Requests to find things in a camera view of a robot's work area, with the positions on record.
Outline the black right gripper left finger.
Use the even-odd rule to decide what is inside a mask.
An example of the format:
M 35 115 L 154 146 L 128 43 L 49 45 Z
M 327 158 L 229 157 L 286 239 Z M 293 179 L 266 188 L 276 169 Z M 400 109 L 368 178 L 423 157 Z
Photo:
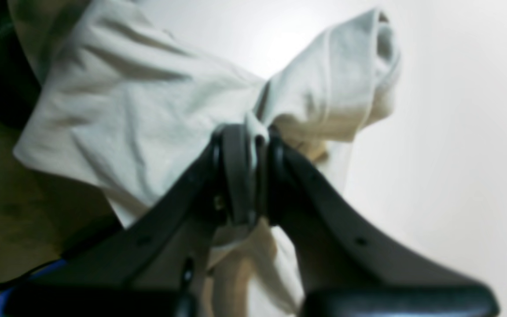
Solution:
M 225 125 L 129 229 L 16 287 L 7 317 L 195 317 L 219 227 L 256 222 L 247 130 Z

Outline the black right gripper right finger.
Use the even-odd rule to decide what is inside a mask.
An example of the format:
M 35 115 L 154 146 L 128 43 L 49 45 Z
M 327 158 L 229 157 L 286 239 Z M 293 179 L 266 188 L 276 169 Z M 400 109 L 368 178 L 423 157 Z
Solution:
M 484 283 L 396 241 L 271 128 L 266 215 L 294 245 L 302 317 L 496 317 Z

